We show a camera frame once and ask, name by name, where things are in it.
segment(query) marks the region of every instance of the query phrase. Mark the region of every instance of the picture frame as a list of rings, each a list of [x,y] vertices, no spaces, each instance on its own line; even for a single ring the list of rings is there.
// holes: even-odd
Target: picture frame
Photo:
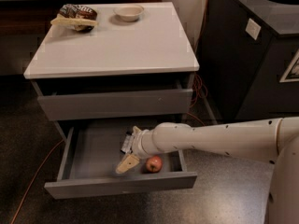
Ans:
[[[299,50],[297,50],[293,56],[292,61],[290,62],[279,82],[283,83],[295,81],[299,81]]]

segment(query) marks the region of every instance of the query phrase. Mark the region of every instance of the black countertop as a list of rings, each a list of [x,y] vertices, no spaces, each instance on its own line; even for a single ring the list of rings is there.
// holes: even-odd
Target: black countertop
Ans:
[[[268,0],[238,0],[278,36],[299,36],[299,5]]]

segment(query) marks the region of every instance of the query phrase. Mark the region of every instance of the white robotic arm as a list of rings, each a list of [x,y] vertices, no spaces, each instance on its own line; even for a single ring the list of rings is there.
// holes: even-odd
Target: white robotic arm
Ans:
[[[299,118],[266,119],[193,128],[162,123],[141,131],[134,127],[121,174],[156,154],[195,148],[232,157],[275,163],[269,192],[269,223],[299,223]]]

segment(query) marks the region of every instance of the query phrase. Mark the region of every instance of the red apple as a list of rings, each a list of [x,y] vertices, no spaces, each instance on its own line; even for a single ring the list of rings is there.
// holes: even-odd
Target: red apple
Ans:
[[[147,159],[146,167],[147,170],[151,173],[158,173],[162,169],[162,166],[162,159],[157,155]]]

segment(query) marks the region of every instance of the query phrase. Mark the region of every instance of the snack bag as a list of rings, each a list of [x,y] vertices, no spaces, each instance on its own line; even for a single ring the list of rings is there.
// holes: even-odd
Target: snack bag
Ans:
[[[98,24],[96,17],[97,12],[90,7],[66,4],[50,23],[66,26],[76,31],[91,31]]]

